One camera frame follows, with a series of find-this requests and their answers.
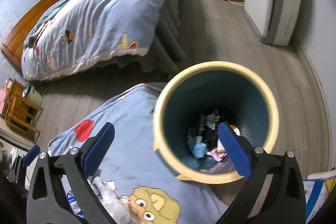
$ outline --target wooden stool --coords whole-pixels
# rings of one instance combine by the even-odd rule
[[[33,110],[36,110],[36,114],[39,110],[41,110],[40,115],[42,114],[42,111],[43,111],[42,107],[34,104],[33,102],[31,102],[27,98],[22,97],[18,93],[14,94],[11,98],[11,101],[9,104],[9,111],[7,111],[7,115],[5,118],[6,125],[12,130],[14,129],[13,131],[19,134],[22,132],[28,133],[29,130],[35,133],[38,133],[38,136],[37,136],[37,139],[38,139],[41,131],[38,130],[33,125],[31,125],[35,121],[36,114],[33,115],[29,113],[30,108],[32,108]],[[23,128],[26,128],[27,131],[19,127],[18,124],[22,126]]]

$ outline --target yellow trash can rim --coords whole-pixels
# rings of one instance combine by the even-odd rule
[[[231,62],[211,61],[189,67],[177,74],[164,87],[157,99],[153,115],[154,144],[153,150],[159,150],[162,158],[172,167],[179,180],[191,180],[207,184],[222,184],[236,181],[242,178],[236,171],[221,175],[210,175],[197,172],[184,165],[171,151],[164,136],[164,110],[170,96],[176,88],[189,77],[208,70],[225,70],[234,72],[249,80],[263,96],[268,110],[268,135],[263,145],[264,150],[270,153],[275,146],[279,130],[279,111],[277,102],[269,86],[264,80],[250,69]]]

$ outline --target blue gripper pad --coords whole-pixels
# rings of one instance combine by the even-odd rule
[[[218,127],[218,138],[232,160],[238,174],[248,180],[252,172],[250,158],[239,144],[237,138],[223,122]]]
[[[23,167],[29,166],[40,152],[41,148],[38,145],[34,145],[33,148],[29,150],[27,155],[23,157],[22,166]]]
[[[113,124],[107,122],[97,134],[97,139],[83,158],[83,171],[86,177],[94,176],[115,136]]]

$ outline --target red patch on blanket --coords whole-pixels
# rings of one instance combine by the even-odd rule
[[[84,120],[78,126],[75,127],[76,139],[79,142],[84,142],[89,136],[93,128],[93,121]]]

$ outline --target cartoon eye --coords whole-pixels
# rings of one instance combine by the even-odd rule
[[[144,201],[143,199],[140,199],[140,198],[138,198],[138,199],[135,201],[135,204],[141,206],[142,208],[146,208],[146,206],[147,206],[147,202]]]
[[[155,220],[155,215],[154,215],[154,213],[151,213],[151,212],[144,212],[143,219],[146,220],[146,221],[154,221]]]

